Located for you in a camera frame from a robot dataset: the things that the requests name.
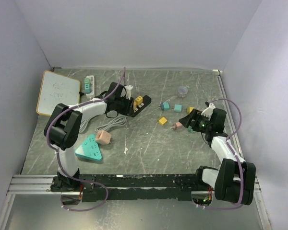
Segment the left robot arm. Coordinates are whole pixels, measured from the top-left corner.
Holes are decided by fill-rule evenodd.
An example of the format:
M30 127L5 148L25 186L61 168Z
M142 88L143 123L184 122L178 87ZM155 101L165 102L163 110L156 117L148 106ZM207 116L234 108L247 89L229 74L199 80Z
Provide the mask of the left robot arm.
M57 176L68 191L79 188L79 168L76 165L73 146L76 143L81 123L98 115L114 112L117 115L131 116L133 102L131 85L111 83L109 89L89 101L55 106L44 129L44 135L50 148L59 157Z

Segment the white power strip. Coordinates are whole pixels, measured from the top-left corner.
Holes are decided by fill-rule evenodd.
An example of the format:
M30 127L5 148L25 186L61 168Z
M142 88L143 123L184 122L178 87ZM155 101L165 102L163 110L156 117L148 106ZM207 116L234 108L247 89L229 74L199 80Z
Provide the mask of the white power strip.
M89 99L89 100L91 100L91 99L93 99L94 98L94 96L95 96L95 77L94 77L94 75L89 75L89 76L86 76L87 78L90 78L90 81L91 81L91 93L90 94L86 94L85 93L85 95L86 95L86 97Z

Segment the black power strip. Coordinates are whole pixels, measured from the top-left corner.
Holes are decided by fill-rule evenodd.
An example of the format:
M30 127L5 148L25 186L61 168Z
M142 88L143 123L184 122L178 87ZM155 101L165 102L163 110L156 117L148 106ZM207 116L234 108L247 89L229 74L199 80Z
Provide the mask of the black power strip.
M140 112L142 112L147 106L150 105L152 99L148 95L142 96L143 97L143 103L137 106L137 112L132 117L136 117Z

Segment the pink cube socket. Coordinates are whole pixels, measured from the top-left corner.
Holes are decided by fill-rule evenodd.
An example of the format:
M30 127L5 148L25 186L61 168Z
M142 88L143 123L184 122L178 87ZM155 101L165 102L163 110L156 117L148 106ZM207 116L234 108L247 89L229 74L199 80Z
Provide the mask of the pink cube socket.
M95 141L101 145L107 145L111 142L112 135L107 131L100 130L97 132Z

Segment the pink plug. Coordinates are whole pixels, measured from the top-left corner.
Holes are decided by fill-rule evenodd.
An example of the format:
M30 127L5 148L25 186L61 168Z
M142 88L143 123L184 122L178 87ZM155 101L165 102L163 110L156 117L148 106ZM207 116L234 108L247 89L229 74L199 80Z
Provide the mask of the pink plug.
M180 122L176 122L172 125L171 129L172 130L178 130L182 127L182 124Z

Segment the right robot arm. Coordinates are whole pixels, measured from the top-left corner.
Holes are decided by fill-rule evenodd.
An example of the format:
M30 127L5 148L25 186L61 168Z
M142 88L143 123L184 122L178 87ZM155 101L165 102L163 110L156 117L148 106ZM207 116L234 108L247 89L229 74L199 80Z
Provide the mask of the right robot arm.
M202 134L205 142L216 153L220 168L201 166L194 185L198 190L213 188L217 200L238 205L250 205L253 201L256 167L245 161L234 149L228 134L224 132L227 112L215 108L210 118L193 109L179 122L185 128Z

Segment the teal triangular socket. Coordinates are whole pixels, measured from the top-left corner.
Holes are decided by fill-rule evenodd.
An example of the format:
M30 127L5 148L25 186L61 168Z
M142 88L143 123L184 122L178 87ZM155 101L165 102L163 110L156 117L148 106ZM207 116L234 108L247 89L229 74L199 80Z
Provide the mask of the teal triangular socket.
M75 155L78 158L90 161L101 162L102 154L98 143L95 140L95 135L89 135L81 145L75 150Z

